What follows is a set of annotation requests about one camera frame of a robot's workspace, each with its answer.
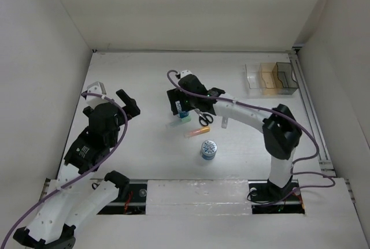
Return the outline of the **blue tape roll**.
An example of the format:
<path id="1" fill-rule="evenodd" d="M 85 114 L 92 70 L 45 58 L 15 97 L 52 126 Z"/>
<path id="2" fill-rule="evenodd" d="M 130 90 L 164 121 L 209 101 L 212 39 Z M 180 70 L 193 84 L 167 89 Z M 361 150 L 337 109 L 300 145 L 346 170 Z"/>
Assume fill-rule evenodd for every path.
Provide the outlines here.
<path id="1" fill-rule="evenodd" d="M 180 112 L 178 116 L 182 121 L 188 121 L 191 118 L 189 112 Z"/>
<path id="2" fill-rule="evenodd" d="M 213 160 L 217 153 L 217 144 L 212 140 L 206 140 L 201 145 L 200 155 L 205 160 Z"/>

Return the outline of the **black handled scissors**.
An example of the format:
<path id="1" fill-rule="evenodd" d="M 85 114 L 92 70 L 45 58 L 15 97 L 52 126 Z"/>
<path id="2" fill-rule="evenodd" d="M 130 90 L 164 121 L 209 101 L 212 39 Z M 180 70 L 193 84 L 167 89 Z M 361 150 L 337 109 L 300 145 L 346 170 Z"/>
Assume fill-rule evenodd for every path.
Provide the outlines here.
<path id="1" fill-rule="evenodd" d="M 209 124 L 213 123 L 214 119 L 210 114 L 201 112 L 199 109 L 195 109 L 194 111 L 198 115 L 198 121 L 201 126 L 207 127 Z"/>

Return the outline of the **orange capped glue stick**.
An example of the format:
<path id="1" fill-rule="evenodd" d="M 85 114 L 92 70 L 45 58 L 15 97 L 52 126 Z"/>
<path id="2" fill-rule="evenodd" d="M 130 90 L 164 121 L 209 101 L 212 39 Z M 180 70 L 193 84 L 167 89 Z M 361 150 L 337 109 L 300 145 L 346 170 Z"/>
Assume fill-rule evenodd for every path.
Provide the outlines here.
<path id="1" fill-rule="evenodd" d="M 226 129 L 228 126 L 228 117 L 222 117 L 221 127 Z"/>

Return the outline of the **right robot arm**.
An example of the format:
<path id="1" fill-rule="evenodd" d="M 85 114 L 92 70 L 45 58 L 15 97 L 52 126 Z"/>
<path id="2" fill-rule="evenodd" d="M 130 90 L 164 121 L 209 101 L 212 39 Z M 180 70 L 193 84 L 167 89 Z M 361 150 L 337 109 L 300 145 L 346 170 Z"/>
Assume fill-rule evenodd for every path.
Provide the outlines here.
<path id="1" fill-rule="evenodd" d="M 271 169 L 257 200 L 273 202 L 285 197 L 291 191 L 293 156 L 302 136 L 290 109 L 282 104 L 273 109 L 248 105 L 222 89 L 207 89 L 189 71 L 176 77 L 178 83 L 166 92 L 172 113 L 198 110 L 201 118 L 213 115 L 232 119 L 261 132 L 265 149 L 271 156 Z"/>

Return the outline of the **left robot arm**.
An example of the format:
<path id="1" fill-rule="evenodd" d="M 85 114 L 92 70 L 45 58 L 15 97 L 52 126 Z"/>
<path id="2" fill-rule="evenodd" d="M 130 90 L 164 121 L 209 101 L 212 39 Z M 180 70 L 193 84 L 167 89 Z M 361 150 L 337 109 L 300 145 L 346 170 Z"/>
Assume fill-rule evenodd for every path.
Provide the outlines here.
<path id="1" fill-rule="evenodd" d="M 73 248 L 76 232 L 88 220 L 108 203 L 128 196 L 129 178 L 113 170 L 82 203 L 78 202 L 94 173 L 123 141 L 128 121 L 140 115 L 136 101 L 124 90 L 116 94 L 124 107 L 108 98 L 104 91 L 89 88 L 82 93 L 88 103 L 83 110 L 88 126 L 67 151 L 55 189 L 31 207 L 38 211 L 36 217 L 25 227 L 13 227 L 13 239 L 22 246 Z"/>

